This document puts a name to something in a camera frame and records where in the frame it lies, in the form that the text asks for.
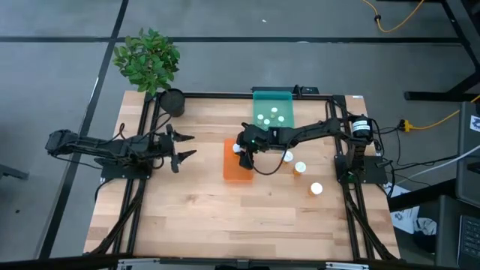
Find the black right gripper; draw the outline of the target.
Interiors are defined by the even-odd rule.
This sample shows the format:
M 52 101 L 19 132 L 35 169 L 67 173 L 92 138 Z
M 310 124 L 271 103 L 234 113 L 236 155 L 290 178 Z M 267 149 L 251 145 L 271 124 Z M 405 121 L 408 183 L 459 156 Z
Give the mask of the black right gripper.
M 254 158 L 251 152 L 266 152 L 268 150 L 280 149 L 277 130 L 271 128 L 264 130 L 255 124 L 246 122 L 242 122 L 241 126 L 244 130 L 238 134 L 236 144 L 245 151 L 238 153 L 239 166 L 246 170 L 252 170 L 254 168 Z

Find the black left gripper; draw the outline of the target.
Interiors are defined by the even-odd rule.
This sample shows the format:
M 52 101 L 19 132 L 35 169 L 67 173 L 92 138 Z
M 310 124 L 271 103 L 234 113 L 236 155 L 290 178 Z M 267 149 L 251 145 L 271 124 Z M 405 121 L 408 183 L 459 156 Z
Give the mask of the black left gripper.
M 180 143 L 188 140 L 193 140 L 195 136 L 180 134 L 173 129 L 171 124 L 166 125 L 166 130 L 158 134 L 158 144 L 160 149 L 160 164 L 164 165 L 164 158 L 171 158 L 171 170 L 174 173 L 179 172 L 179 164 L 185 159 L 195 154 L 197 150 L 189 150 L 178 152 L 176 154 L 175 142 Z

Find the translucent orange plastic bin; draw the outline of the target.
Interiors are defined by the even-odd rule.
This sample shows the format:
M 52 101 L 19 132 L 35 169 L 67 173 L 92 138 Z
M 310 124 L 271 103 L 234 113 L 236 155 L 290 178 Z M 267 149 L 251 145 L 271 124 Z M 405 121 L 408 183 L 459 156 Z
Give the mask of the translucent orange plastic bin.
M 254 174 L 251 170 L 239 166 L 239 156 L 234 152 L 235 143 L 235 139 L 223 141 L 223 180 L 227 183 L 251 183 Z

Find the translucent teal plastic bin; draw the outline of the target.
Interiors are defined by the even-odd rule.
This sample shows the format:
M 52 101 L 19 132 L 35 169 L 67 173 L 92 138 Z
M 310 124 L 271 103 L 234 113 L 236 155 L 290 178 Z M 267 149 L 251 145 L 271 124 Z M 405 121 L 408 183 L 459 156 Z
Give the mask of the translucent teal plastic bin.
M 272 107 L 278 108 L 275 118 L 270 116 Z M 264 119 L 270 120 L 270 128 L 293 128 L 295 121 L 292 94 L 287 91 L 255 91 L 253 93 L 252 123 L 265 130 L 263 123 L 261 125 L 256 123 L 258 114 L 263 114 Z M 279 116 L 284 117 L 284 123 L 281 126 L 278 126 Z

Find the black box behind bin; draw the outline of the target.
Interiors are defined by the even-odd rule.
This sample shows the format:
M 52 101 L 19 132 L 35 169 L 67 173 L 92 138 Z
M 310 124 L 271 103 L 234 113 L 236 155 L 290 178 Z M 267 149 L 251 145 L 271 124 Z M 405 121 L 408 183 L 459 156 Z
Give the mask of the black box behind bin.
M 251 88 L 252 92 L 264 91 L 264 92 L 290 92 L 293 94 L 301 93 L 309 95 L 318 95 L 320 91 L 317 87 L 310 86 L 254 86 Z

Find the black plant pot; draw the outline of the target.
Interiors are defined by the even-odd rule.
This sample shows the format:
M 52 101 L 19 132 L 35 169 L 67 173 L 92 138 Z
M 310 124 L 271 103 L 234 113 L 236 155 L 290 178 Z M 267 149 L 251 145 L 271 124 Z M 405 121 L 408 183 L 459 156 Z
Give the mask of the black plant pot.
M 160 107 L 173 118 L 182 116 L 185 112 L 185 95 L 177 89 L 171 88 L 159 95 Z

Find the green leafy potted plant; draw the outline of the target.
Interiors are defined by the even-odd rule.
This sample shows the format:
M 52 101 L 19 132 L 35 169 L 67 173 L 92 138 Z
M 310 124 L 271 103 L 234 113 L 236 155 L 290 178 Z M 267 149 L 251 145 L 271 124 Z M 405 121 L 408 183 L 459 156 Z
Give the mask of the green leafy potted plant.
M 170 38 L 153 28 L 141 28 L 136 37 L 127 36 L 123 45 L 113 48 L 112 62 L 138 92 L 154 95 L 171 89 L 180 58 Z

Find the white paper sheet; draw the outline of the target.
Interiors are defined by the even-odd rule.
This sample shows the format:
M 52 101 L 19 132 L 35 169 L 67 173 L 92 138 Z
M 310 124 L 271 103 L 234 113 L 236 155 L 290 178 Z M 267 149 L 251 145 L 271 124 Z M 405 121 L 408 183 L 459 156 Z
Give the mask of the white paper sheet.
M 415 231 L 415 223 L 418 219 L 419 209 L 419 206 L 415 206 L 413 208 L 391 212 L 390 216 L 393 226 L 405 233 L 413 234 Z

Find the grey cabinet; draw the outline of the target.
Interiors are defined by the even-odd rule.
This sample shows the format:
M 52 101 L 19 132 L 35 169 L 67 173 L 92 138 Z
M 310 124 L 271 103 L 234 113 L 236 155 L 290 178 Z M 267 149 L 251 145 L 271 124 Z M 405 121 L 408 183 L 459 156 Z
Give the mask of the grey cabinet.
M 480 208 L 480 104 L 460 106 L 455 193 L 458 199 Z

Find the black desk leg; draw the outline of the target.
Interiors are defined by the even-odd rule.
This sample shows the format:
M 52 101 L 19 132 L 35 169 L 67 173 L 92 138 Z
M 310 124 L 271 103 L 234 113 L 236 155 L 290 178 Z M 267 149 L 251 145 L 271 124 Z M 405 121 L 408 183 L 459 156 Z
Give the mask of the black desk leg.
M 405 91 L 404 98 L 407 101 L 442 101 L 442 102 L 463 102 L 474 99 L 477 94 L 468 94 L 472 87 L 480 83 L 480 61 L 476 58 L 467 36 L 464 34 L 461 25 L 456 19 L 453 10 L 450 8 L 447 0 L 439 0 L 445 11 L 446 16 L 455 31 L 455 34 L 460 39 L 461 46 L 465 49 L 470 61 L 473 63 L 475 71 L 467 78 L 463 79 L 457 85 L 444 92 L 430 92 L 430 91 Z

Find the black keypad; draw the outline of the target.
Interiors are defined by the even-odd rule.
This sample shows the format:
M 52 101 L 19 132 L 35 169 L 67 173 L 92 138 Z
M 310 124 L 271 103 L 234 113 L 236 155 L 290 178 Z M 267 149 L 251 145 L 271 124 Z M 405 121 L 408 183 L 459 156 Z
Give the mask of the black keypad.
M 480 219 L 461 215 L 457 263 L 467 259 L 480 262 Z

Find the black aluminium table frame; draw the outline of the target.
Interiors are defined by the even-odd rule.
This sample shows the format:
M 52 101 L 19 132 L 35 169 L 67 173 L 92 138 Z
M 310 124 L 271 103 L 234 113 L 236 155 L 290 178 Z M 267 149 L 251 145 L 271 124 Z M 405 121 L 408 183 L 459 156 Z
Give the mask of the black aluminium table frame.
M 253 117 L 249 99 L 189 97 L 184 115 L 172 120 L 180 152 L 196 150 L 174 173 L 169 164 L 145 183 L 135 231 L 126 229 L 121 249 L 137 257 L 209 259 L 351 260 L 366 254 L 359 226 L 345 207 L 335 155 L 345 145 L 332 138 L 294 148 L 307 169 L 293 173 L 276 152 L 255 157 L 251 183 L 223 177 L 224 140 L 235 138 Z M 323 192 L 311 196 L 319 182 Z

